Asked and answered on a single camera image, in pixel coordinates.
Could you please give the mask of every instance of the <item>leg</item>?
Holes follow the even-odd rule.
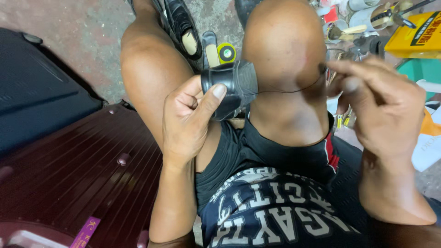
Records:
[[[259,92],[250,121],[267,139],[284,146],[315,144],[329,131],[324,76],[326,46],[313,8],[302,0],[264,0],[251,13],[242,56],[254,63]]]
[[[121,41],[121,74],[127,94],[162,148],[162,114],[165,97],[187,81],[193,71],[160,26],[150,0],[134,0],[136,20]],[[220,126],[209,128],[197,165],[206,166],[220,138]]]

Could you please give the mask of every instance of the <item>shoe insole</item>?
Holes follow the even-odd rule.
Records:
[[[182,44],[189,55],[196,53],[198,43],[196,42],[191,29],[185,31],[185,33],[182,35]]]
[[[220,65],[219,57],[217,56],[217,46],[215,44],[209,44],[205,47],[205,53],[207,55],[208,65],[210,68]]]

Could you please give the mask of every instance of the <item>purple tag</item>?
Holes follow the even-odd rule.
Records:
[[[92,234],[95,232],[98,224],[100,223],[100,219],[95,217],[89,217],[87,221],[84,223],[84,226],[81,228],[77,237],[74,239],[74,242],[69,246],[69,248],[81,248],[86,247],[87,243],[92,237]]]

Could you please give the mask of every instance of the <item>shoe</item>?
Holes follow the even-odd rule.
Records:
[[[251,12],[262,1],[263,0],[234,0],[234,8],[236,9],[243,30],[245,30]]]
[[[202,56],[202,45],[196,26],[183,0],[164,0],[165,13],[181,53],[191,60]]]
[[[168,24],[167,17],[164,15],[164,9],[162,8],[161,4],[159,3],[159,0],[151,0],[155,6],[156,11],[159,14],[159,17],[161,19],[160,25],[162,28],[167,32],[168,35],[170,35],[170,26]],[[127,3],[129,3],[130,7],[132,8],[133,14],[136,16],[135,7],[133,5],[133,0],[127,0]]]
[[[204,70],[216,67],[221,64],[217,55],[216,34],[213,31],[207,31],[202,34],[202,49],[204,54],[204,62],[202,68]]]

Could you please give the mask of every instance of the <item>paintbrush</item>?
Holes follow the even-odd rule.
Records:
[[[345,40],[345,41],[353,41],[355,39],[354,33],[361,33],[366,31],[366,25],[359,25],[355,27],[350,27],[345,30],[341,30],[337,26],[332,27],[329,31],[329,39],[330,40]]]

